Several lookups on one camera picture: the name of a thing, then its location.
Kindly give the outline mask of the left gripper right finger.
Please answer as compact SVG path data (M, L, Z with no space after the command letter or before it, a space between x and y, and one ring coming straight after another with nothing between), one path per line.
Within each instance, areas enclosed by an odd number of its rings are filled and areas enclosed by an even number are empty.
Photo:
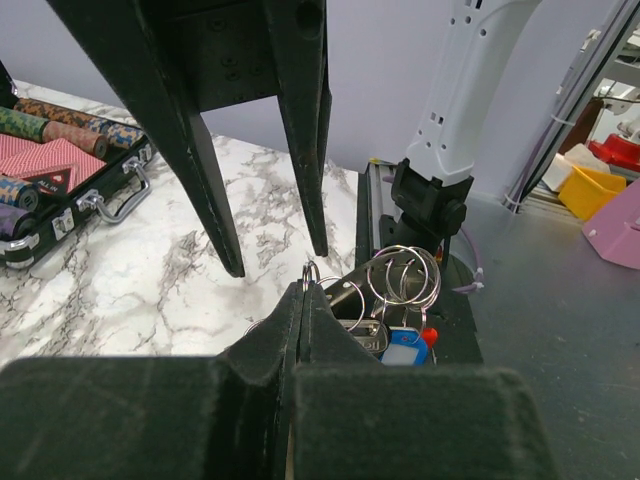
M558 467L523 378L476 365L385 366L295 282L294 479L554 479Z

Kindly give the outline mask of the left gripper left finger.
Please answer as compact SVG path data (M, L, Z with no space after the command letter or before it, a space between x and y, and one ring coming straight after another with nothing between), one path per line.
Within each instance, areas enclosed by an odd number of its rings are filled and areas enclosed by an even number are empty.
M292 283L215 356L32 357L1 372L5 479L282 479L303 310Z

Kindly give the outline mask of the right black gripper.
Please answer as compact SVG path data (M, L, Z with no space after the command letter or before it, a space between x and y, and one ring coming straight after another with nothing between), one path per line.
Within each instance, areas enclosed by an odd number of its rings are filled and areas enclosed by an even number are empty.
M241 247L200 111L278 94L313 249L328 255L322 182L332 96L324 1L50 6L176 174L235 278L245 274Z

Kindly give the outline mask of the red keyring with keys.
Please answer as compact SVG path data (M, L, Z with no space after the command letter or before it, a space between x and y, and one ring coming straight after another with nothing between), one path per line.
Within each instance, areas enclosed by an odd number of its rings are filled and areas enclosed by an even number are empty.
M442 284L436 258L417 246L384 247L344 276L321 276L307 262L274 310L234 344L252 367L282 362L317 368L416 370L428 363L428 313ZM423 365L385 365L391 327L417 330L430 352Z

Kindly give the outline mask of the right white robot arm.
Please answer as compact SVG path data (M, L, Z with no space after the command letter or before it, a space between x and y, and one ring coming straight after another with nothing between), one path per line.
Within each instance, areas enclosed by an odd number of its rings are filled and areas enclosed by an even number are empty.
M52 10L158 148L233 277L241 247L203 114L278 101L314 252L332 96L322 1L55 1ZM393 237L435 252L466 215L476 147L533 1L455 1L424 113L400 162Z

